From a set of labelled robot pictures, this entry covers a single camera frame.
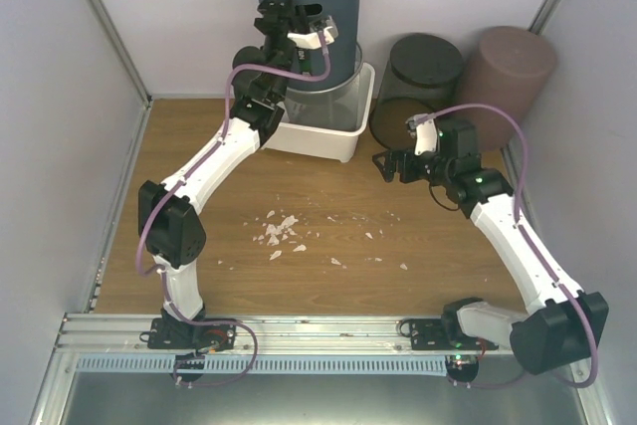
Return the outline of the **mauve plastic bin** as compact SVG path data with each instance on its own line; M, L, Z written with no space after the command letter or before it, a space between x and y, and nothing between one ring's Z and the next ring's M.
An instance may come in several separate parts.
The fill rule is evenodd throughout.
M545 38L518 27L492 27L471 54L453 104L494 106L521 122L556 65L555 49Z

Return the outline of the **black mesh wastebasket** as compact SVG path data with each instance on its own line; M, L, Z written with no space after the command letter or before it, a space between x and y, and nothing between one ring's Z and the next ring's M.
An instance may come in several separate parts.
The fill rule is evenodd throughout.
M412 33L394 43L369 115L374 139L385 149L413 145L406 120L449 106L464 66L458 48L435 35Z

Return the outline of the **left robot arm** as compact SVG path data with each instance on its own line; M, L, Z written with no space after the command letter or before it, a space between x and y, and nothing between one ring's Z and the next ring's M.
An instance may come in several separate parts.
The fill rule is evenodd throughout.
M149 253L164 287L160 328L184 349L202 343L205 307L197 286L196 260L206 233L199 215L212 193L274 134L294 78L297 46L290 39L300 22L295 0L262 0L256 28L262 47L244 47L233 60L220 129L184 166L138 191L139 244L135 265Z

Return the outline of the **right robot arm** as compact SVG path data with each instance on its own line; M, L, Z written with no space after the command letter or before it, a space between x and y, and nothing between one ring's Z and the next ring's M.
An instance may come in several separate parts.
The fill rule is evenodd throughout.
M442 341L454 350L494 345L510 350L523 371L540 375L587 359L590 385L609 313L599 293L587 293L555 260L516 203L513 187L482 164L474 126L456 118L415 115L414 146L388 149L372 161L387 182L427 182L444 188L455 209L488 239L513 278L525 310L519 314L469 297L443 308Z

